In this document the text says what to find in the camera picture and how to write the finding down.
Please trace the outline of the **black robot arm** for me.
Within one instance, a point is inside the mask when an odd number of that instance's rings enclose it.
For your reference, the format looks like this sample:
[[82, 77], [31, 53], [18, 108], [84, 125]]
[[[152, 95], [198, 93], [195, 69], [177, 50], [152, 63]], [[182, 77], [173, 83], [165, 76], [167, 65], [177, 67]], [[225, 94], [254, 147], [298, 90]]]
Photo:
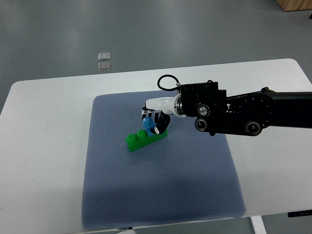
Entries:
[[311, 128], [312, 94], [310, 92], [260, 91], [227, 96], [218, 83], [184, 84], [173, 107], [180, 115], [195, 117], [195, 128], [208, 132], [257, 136], [269, 126]]

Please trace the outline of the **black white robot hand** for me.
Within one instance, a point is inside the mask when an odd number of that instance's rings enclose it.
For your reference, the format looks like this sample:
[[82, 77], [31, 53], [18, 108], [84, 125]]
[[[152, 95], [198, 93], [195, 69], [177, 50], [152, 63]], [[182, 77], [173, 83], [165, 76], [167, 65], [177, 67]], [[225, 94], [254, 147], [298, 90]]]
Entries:
[[161, 135], [167, 129], [170, 123], [170, 115], [177, 117], [185, 117], [186, 115], [182, 110], [181, 95], [175, 95], [174, 97], [160, 97], [148, 99], [141, 112], [142, 122], [144, 118], [151, 118], [152, 114], [155, 114], [155, 120], [147, 133], [150, 135]]

